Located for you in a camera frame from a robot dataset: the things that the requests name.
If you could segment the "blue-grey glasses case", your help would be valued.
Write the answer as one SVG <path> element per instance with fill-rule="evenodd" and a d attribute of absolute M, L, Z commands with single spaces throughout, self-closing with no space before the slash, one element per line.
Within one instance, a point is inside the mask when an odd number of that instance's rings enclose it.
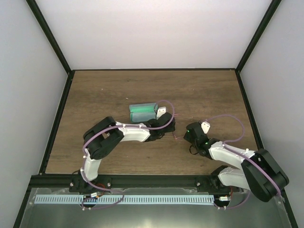
<path fill-rule="evenodd" d="M 156 103 L 131 104 L 129 105 L 130 120 L 132 123 L 137 123 L 155 119 L 157 108 Z"/>

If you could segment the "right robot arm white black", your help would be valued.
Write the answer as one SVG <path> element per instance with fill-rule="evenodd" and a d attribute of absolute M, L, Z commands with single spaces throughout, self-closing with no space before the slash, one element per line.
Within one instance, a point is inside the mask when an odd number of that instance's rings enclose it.
<path fill-rule="evenodd" d="M 208 122 L 190 123 L 186 127 L 184 139 L 200 156 L 221 161 L 228 167 L 215 172 L 211 179 L 212 188 L 223 191 L 227 186 L 249 190 L 263 202 L 280 196 L 289 184 L 289 178 L 269 151 L 240 149 L 215 138 L 209 138 Z"/>

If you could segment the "pink sunglasses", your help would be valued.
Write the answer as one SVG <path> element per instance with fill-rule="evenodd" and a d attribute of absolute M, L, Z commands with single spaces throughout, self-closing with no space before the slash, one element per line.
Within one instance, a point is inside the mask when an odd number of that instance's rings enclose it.
<path fill-rule="evenodd" d="M 180 140 L 183 138 L 185 133 L 185 126 L 183 124 L 184 117 L 186 116 L 186 113 L 177 113 L 174 115 L 175 118 L 175 131 L 172 132 L 173 138 L 175 140 Z"/>

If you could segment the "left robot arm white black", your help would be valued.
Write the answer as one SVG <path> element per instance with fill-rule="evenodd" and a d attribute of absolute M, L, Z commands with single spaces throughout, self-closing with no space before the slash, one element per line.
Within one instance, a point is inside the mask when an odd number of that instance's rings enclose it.
<path fill-rule="evenodd" d="M 71 192 L 91 192 L 98 189 L 98 169 L 103 158 L 121 142 L 153 142 L 175 131 L 174 115 L 168 112 L 146 122 L 124 124 L 108 116 L 84 135 L 83 164 L 77 177 L 71 180 Z"/>

